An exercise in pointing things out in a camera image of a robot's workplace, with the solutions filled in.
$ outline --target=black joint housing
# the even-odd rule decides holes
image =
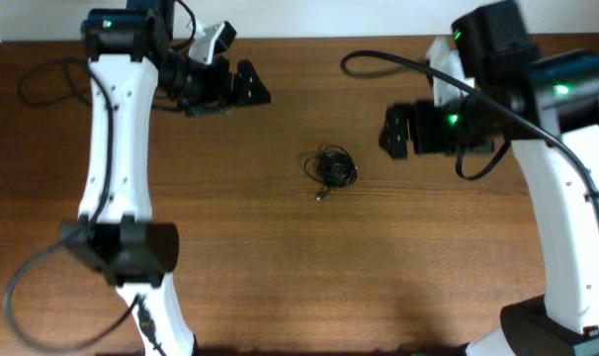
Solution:
[[[523,94],[524,115],[560,136],[599,125],[599,54],[576,50],[526,65],[513,85]],[[506,139],[534,138],[518,125],[504,129]]]
[[[82,23],[87,54],[97,61],[100,54],[130,54],[132,61],[150,56],[167,57],[171,33],[152,9],[95,9]]]
[[[228,22],[224,22],[224,28],[218,36],[218,40],[214,44],[214,55],[221,54],[229,50],[231,44],[233,44],[233,40],[235,40],[238,32],[235,28]]]
[[[163,21],[163,27],[172,40],[174,31],[174,0],[127,0],[126,8],[129,10],[150,9]]]
[[[523,64],[541,57],[513,0],[479,7],[452,28],[465,75],[484,89],[512,79]]]
[[[172,51],[159,66],[159,85],[173,99],[192,103],[231,102],[229,61],[219,56],[211,65],[196,62],[184,53]]]
[[[179,233],[173,223],[66,222],[60,238],[82,227],[68,249],[87,267],[102,273],[110,286],[150,283],[161,286],[163,276],[174,271],[179,257]]]
[[[501,326],[517,356],[599,356],[599,331],[586,328],[581,335],[554,322],[546,313],[544,296],[505,307]]]
[[[407,158],[407,141],[411,138],[418,155],[444,153],[453,155],[461,147],[467,153],[488,154],[495,148],[492,138],[484,134],[477,121],[454,113],[464,111],[466,99],[436,108],[432,100],[414,104],[397,104],[387,110],[385,126],[379,139],[382,149],[393,159]]]

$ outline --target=black cable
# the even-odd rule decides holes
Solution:
[[[379,70],[373,70],[373,71],[355,71],[355,70],[348,68],[347,66],[344,66],[344,67],[342,67],[342,70],[344,73],[346,73],[346,75],[351,76],[353,78],[376,79],[376,78],[383,78],[383,77],[393,76],[395,74],[408,72],[408,71],[411,71],[411,68],[408,68],[403,65],[399,65],[394,68],[379,69]]]
[[[171,46],[172,50],[181,51],[183,49],[189,48],[194,43],[194,36],[197,33],[197,18],[196,16],[194,16],[194,12],[192,12],[192,9],[190,9],[190,7],[186,5],[185,2],[183,2],[183,0],[175,0],[175,2],[178,2],[183,7],[183,9],[185,9],[188,15],[190,15],[190,19],[192,20],[192,33],[190,34],[190,38],[182,44],[175,44]]]
[[[25,83],[36,72],[43,70],[44,68],[46,68],[48,66],[56,65],[56,64],[60,65],[60,67],[62,68],[64,78],[66,79],[67,85],[71,89],[71,92],[69,94],[62,95],[58,98],[40,101],[40,102],[30,100],[28,98],[28,96],[25,95]],[[86,98],[84,98],[84,96],[83,96],[83,93],[90,92],[90,88],[77,89],[75,87],[75,85],[73,84],[73,80],[71,79],[71,75],[69,73],[69,69],[68,69],[67,65],[68,65],[68,63],[66,62],[65,59],[56,59],[56,60],[51,60],[51,61],[45,62],[43,64],[37,65],[34,68],[28,70],[19,80],[17,94],[18,94],[19,98],[21,99],[21,101],[23,101],[23,103],[25,103],[26,105],[29,105],[32,107],[45,107],[45,106],[50,106],[50,105],[61,103],[65,100],[68,100],[71,98],[78,98],[78,100],[80,100],[82,103],[84,103],[88,106],[91,106],[91,102],[89,100],[87,100]]]
[[[456,161],[456,173],[458,173],[458,175],[461,178],[464,178],[468,181],[476,181],[478,179],[481,179],[486,174],[490,173],[493,170],[493,168],[495,168],[497,163],[499,163],[499,161],[501,161],[501,159],[504,158],[504,155],[506,154],[506,152],[508,152],[508,149],[510,149],[510,141],[505,141],[504,144],[502,144],[501,147],[499,147],[499,150],[497,151],[497,153],[495,153],[495,156],[490,160],[490,162],[488,162],[484,169],[482,169],[479,173],[475,175],[465,176],[465,173],[462,171],[462,162],[465,158],[465,149],[463,147],[460,147],[458,149],[458,160]]]
[[[72,242],[80,234],[89,233],[90,229],[97,222],[97,219],[98,219],[100,213],[106,207],[106,204],[108,203],[108,200],[109,200],[109,192],[111,190],[111,179],[112,179],[112,174],[113,174],[112,173],[113,172],[113,132],[114,132],[114,124],[115,123],[114,123],[113,103],[111,102],[111,98],[109,97],[109,94],[108,94],[109,91],[104,86],[102,81],[91,70],[91,68],[89,67],[87,62],[83,59],[67,57],[65,59],[57,60],[54,62],[48,62],[43,65],[48,65],[48,64],[52,64],[52,63],[58,63],[58,64],[63,65],[65,67],[65,70],[67,70],[66,65],[69,65],[69,64],[74,64],[74,65],[80,66],[82,69],[84,69],[89,74],[89,76],[95,81],[97,86],[100,88],[102,94],[104,94],[104,99],[106,101],[106,110],[108,112],[108,121],[109,121],[108,122],[108,135],[107,135],[106,171],[105,171],[105,175],[104,175],[104,183],[102,186],[102,192],[100,194],[98,206],[95,210],[95,213],[93,214],[93,217],[91,217],[91,219],[89,220],[88,226],[86,228],[78,228],[78,229],[72,231],[66,237],[64,237],[63,239],[58,241],[57,243],[49,246],[42,252],[40,252],[37,255],[30,258],[23,266],[21,266],[21,268],[19,268],[16,271],[16,273],[12,277],[12,280],[10,281],[10,283],[5,291],[5,296],[3,298],[3,314],[5,315],[5,318],[7,319],[12,331],[14,331],[14,333],[17,335],[17,337],[19,339],[21,339],[28,346],[30,346],[36,350],[39,350],[40,352],[67,353],[67,352],[79,351],[81,349],[89,347],[89,346],[95,344],[96,342],[100,341],[104,337],[106,337],[111,332],[113,332],[131,314],[133,307],[137,304],[138,298],[135,298],[133,300],[132,304],[130,305],[130,307],[128,307],[127,311],[124,314],[122,314],[122,316],[120,316],[120,318],[118,318],[111,326],[109,326],[108,328],[106,328],[104,331],[100,332],[96,336],[93,336],[84,341],[75,343],[73,345],[58,346],[58,345],[47,345],[47,344],[41,343],[41,342],[33,339],[27,332],[22,330],[14,317],[14,312],[12,311],[12,295],[13,295],[14,289],[16,288],[16,285],[19,283],[19,281],[34,266],[36,266],[38,263],[42,262],[43,260],[47,259],[54,252],[60,250],[60,248],[67,246],[70,242]],[[73,92],[73,94],[72,94],[73,96],[76,96],[78,94],[78,90],[76,90],[75,87],[72,87],[72,92]],[[56,99],[54,101],[49,101],[47,103],[47,105],[52,105],[59,101],[60,101],[60,99]]]
[[[315,174],[310,173],[308,167],[308,163],[313,160]],[[323,151],[307,159],[303,164],[303,171],[312,180],[326,186],[326,190],[317,197],[317,201],[322,201],[334,189],[350,187],[357,181],[357,166],[350,153],[336,144],[325,147]]]
[[[495,100],[487,96],[485,93],[470,87],[469,85],[452,77],[451,75],[443,73],[440,70],[436,70],[428,65],[420,64],[413,60],[403,58],[398,55],[389,54],[377,50],[358,50],[346,55],[341,60],[341,68],[345,71],[345,69],[347,68],[348,61],[350,59],[358,57],[370,57],[387,60],[393,63],[404,65],[421,73],[434,76],[470,95],[473,95],[477,100],[481,101],[483,104],[499,111],[508,118],[512,119],[512,121],[514,121],[515,123],[522,126],[529,133],[534,134],[536,137],[544,140],[549,146],[557,148],[559,152],[568,159],[569,163],[572,165],[576,173],[579,175],[580,179],[583,181],[583,184],[587,189],[587,193],[585,194],[585,200],[591,202],[592,204],[594,215],[596,216],[596,223],[598,224],[599,230],[599,190],[598,188],[596,188],[596,184],[594,183],[594,180],[591,177],[590,171],[585,167],[580,158],[578,158],[578,156],[556,136],[539,128],[538,126],[524,119],[512,110],[496,102]]]
[[[137,319],[139,320],[141,333],[148,339],[148,342],[152,344],[152,347],[157,350],[159,355],[167,356],[161,348],[161,343],[157,341],[156,325],[152,319],[152,315],[150,315],[150,311],[145,307],[145,297],[139,298],[137,306]]]
[[[56,59],[56,60],[50,60],[48,62],[45,62],[43,64],[39,64],[36,67],[28,70],[25,74],[23,74],[23,76],[21,77],[21,79],[19,80],[19,85],[17,88],[17,95],[19,96],[19,98],[21,99],[21,101],[27,105],[27,106],[31,106],[31,107],[47,107],[47,106],[51,106],[51,105],[56,105],[59,104],[63,101],[69,100],[69,99],[73,99],[73,98],[77,98],[82,104],[86,105],[87,107],[92,107],[93,104],[91,102],[91,98],[90,96],[87,98],[85,96],[86,93],[90,93],[91,92],[91,88],[81,88],[78,89],[75,86],[75,83],[73,82],[73,79],[71,78],[71,74],[69,72],[69,62],[67,61],[68,58],[64,58],[64,59]],[[67,86],[69,87],[69,93],[68,94],[64,94],[61,95],[57,98],[53,98],[53,99],[49,99],[49,100],[44,100],[44,101],[34,101],[31,100],[28,95],[25,93],[25,85],[26,83],[29,81],[29,79],[36,74],[38,71],[45,69],[48,66],[51,65],[60,65],[60,67],[62,68],[62,74],[64,75],[64,79],[66,80]],[[158,97],[155,99],[161,99],[161,98],[168,98],[167,96],[165,97]],[[171,106],[166,106],[166,105],[161,105],[161,104],[152,104],[151,106],[152,110],[158,110],[158,111],[164,111],[164,112],[169,112],[169,113],[182,113],[185,110],[183,109],[179,109],[177,107],[171,107]]]

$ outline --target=white wall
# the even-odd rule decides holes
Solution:
[[[185,0],[206,24],[229,20],[242,38],[436,35],[492,0]],[[599,0],[519,0],[531,33],[599,32]],[[126,0],[0,0],[0,38],[78,40],[95,7]],[[177,9],[176,37],[187,14]]]

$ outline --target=green led light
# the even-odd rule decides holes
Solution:
[[[456,115],[456,114],[450,115],[449,116],[449,124],[455,125],[459,119],[460,119],[460,115]]]
[[[555,85],[555,93],[557,95],[567,95],[569,94],[569,87],[562,84]]]

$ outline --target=black cord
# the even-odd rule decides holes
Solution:
[[[499,163],[499,161],[501,161],[506,152],[508,152],[508,149],[510,149],[510,141],[505,141],[504,144],[502,144],[502,146],[499,147],[499,150],[497,151],[497,153],[495,153],[495,156],[490,160],[490,162],[488,162],[484,169],[482,169],[479,173],[475,175],[465,176],[465,173],[462,171],[462,162],[465,158],[465,149],[463,147],[460,147],[458,149],[458,160],[456,161],[456,173],[458,173],[458,175],[461,178],[464,178],[469,181],[476,181],[480,178],[483,178],[486,174],[490,173],[493,170],[493,168],[495,168],[497,163]]]
[[[315,174],[310,172],[308,166],[311,161],[315,161],[313,166]],[[350,153],[336,144],[327,146],[323,151],[307,159],[303,164],[303,171],[312,180],[326,186],[326,190],[319,194],[317,201],[322,201],[334,189],[350,187],[357,181],[357,166]]]
[[[113,103],[111,102],[111,98],[109,97],[109,94],[108,94],[109,91],[104,86],[102,81],[91,70],[91,68],[89,67],[87,62],[80,58],[67,57],[65,59],[57,60],[54,62],[48,62],[48,63],[45,63],[45,64],[33,69],[30,72],[33,72],[34,70],[38,70],[38,68],[42,68],[44,65],[49,65],[52,63],[57,63],[57,64],[62,65],[64,67],[65,72],[67,72],[67,73],[68,73],[68,69],[66,67],[67,65],[74,64],[74,65],[80,66],[82,69],[84,69],[89,74],[89,76],[95,81],[97,86],[100,88],[102,94],[104,94],[104,99],[106,101],[106,110],[108,112],[108,121],[109,121],[108,122],[108,135],[107,135],[106,172],[104,175],[104,183],[102,186],[102,193],[100,194],[100,200],[98,202],[98,206],[95,210],[95,213],[93,214],[93,217],[91,217],[91,219],[89,220],[88,226],[86,228],[78,228],[78,229],[72,231],[66,237],[64,237],[63,239],[58,241],[57,243],[49,246],[42,252],[40,252],[37,255],[30,258],[23,266],[21,266],[21,268],[19,268],[16,271],[16,273],[14,274],[14,277],[12,277],[12,280],[10,281],[10,283],[5,291],[5,296],[3,298],[3,314],[5,315],[5,318],[7,319],[12,331],[14,331],[14,333],[17,335],[17,337],[19,339],[21,339],[28,346],[30,346],[36,350],[39,350],[40,352],[67,353],[67,352],[79,351],[86,347],[89,347],[89,346],[95,344],[96,342],[100,341],[104,337],[106,337],[108,334],[113,332],[115,329],[117,329],[127,319],[127,317],[130,316],[130,314],[132,313],[133,307],[138,302],[138,298],[135,298],[133,300],[132,304],[130,305],[130,307],[128,307],[126,312],[124,314],[122,314],[122,316],[120,316],[120,318],[118,318],[111,326],[109,326],[108,328],[106,328],[104,331],[100,332],[96,336],[93,336],[84,341],[75,343],[73,345],[57,346],[57,345],[47,345],[47,344],[41,343],[41,342],[33,339],[27,332],[25,332],[23,329],[21,329],[21,327],[19,326],[19,324],[17,323],[17,321],[14,317],[14,312],[12,311],[12,295],[13,295],[14,289],[16,288],[16,285],[19,283],[19,281],[27,274],[27,272],[29,272],[32,268],[34,268],[34,266],[36,266],[43,260],[47,259],[53,253],[59,251],[62,247],[67,246],[75,238],[80,236],[80,234],[89,233],[90,229],[93,228],[93,226],[97,222],[97,219],[100,216],[100,213],[106,207],[106,204],[109,200],[109,192],[111,190],[111,179],[112,179],[112,174],[113,174],[112,173],[113,172],[113,132],[114,132],[114,124],[115,123],[114,123]],[[23,82],[24,82],[24,80],[22,79],[21,84],[19,84],[19,95],[22,92],[21,85],[23,84]],[[52,105],[52,104],[58,103],[62,100],[66,100],[70,97],[77,96],[79,91],[76,90],[73,85],[70,85],[70,86],[71,86],[72,94],[70,94],[69,96],[64,97],[64,98],[58,98],[58,99],[52,100],[52,101],[48,101],[45,104],[39,103],[39,104],[36,104],[36,106]]]
[[[346,73],[346,75],[354,77],[354,78],[359,78],[359,79],[383,78],[383,77],[393,76],[395,74],[400,74],[400,73],[411,71],[410,68],[403,66],[403,65],[399,65],[394,68],[387,68],[387,69],[380,69],[380,70],[373,70],[373,71],[355,71],[355,70],[348,68],[347,66],[342,66],[341,69],[343,70],[344,73]]]
[[[167,356],[161,348],[161,343],[157,341],[156,336],[156,325],[150,315],[150,311],[145,307],[145,297],[140,297],[137,303],[137,319],[139,320],[139,328],[141,333],[148,339],[148,342],[152,344],[152,347],[157,350],[159,355]]]
[[[544,140],[549,146],[555,147],[556,149],[558,149],[558,151],[564,157],[567,158],[567,160],[572,165],[572,167],[574,167],[574,170],[576,171],[576,173],[579,175],[580,179],[583,181],[583,184],[585,185],[585,188],[587,189],[587,193],[585,194],[585,199],[588,202],[591,202],[591,204],[592,204],[592,207],[594,209],[594,215],[596,216],[596,223],[598,224],[598,230],[599,230],[599,190],[596,187],[594,180],[592,179],[590,171],[585,167],[585,165],[580,160],[580,158],[578,158],[578,156],[556,136],[552,135],[551,133],[548,133],[547,131],[539,128],[538,126],[536,126],[533,123],[529,122],[528,120],[524,119],[523,117],[516,114],[512,110],[510,110],[510,109],[506,108],[505,106],[503,106],[502,104],[496,102],[495,100],[493,100],[492,98],[487,96],[485,93],[470,87],[469,85],[452,77],[451,75],[443,73],[440,70],[436,70],[428,65],[417,63],[411,59],[403,58],[398,55],[389,54],[389,53],[385,53],[385,52],[381,52],[381,51],[377,51],[377,50],[358,50],[358,51],[354,51],[354,52],[346,55],[341,60],[341,68],[344,69],[344,71],[345,71],[345,69],[347,68],[348,61],[353,58],[358,58],[358,57],[370,57],[370,58],[387,60],[387,61],[390,61],[393,63],[398,63],[401,65],[404,65],[411,69],[417,70],[421,73],[434,76],[450,85],[457,87],[458,89],[460,89],[470,95],[473,95],[477,100],[481,101],[483,104],[491,107],[492,109],[499,111],[501,114],[504,114],[509,119],[512,119],[512,121],[514,121],[515,123],[522,126],[529,133],[534,134],[538,138]]]
[[[189,48],[194,43],[194,36],[197,33],[197,18],[196,16],[194,16],[194,12],[192,12],[192,9],[190,9],[190,7],[186,5],[185,2],[183,2],[183,0],[175,0],[175,2],[178,2],[183,7],[183,9],[185,9],[188,15],[190,15],[190,19],[192,20],[192,33],[190,34],[190,38],[182,44],[175,44],[171,46],[172,50],[181,51],[183,49]]]
[[[70,63],[68,62],[68,58],[56,59],[56,60],[50,60],[43,64],[39,64],[39,65],[35,66],[34,68],[28,70],[19,80],[19,85],[17,88],[17,94],[19,96],[19,99],[21,99],[21,101],[27,106],[48,107],[51,105],[59,104],[61,102],[69,100],[69,99],[77,98],[82,104],[86,105],[89,108],[92,107],[93,103],[91,102],[90,96],[89,97],[85,96],[85,94],[91,93],[91,88],[78,89],[75,86],[75,83],[73,82],[73,79],[71,78],[71,74],[69,72],[69,68],[68,68],[69,64]],[[66,80],[67,86],[69,87],[69,93],[61,95],[57,98],[43,100],[43,101],[34,101],[34,100],[30,99],[30,97],[25,93],[26,83],[30,80],[30,78],[34,74],[36,74],[37,72],[39,72],[51,65],[60,65],[60,67],[62,68],[62,74],[64,75],[64,79]],[[169,112],[169,113],[182,113],[185,111],[184,109],[179,109],[177,107],[171,107],[171,106],[154,104],[154,103],[152,104],[151,109]]]

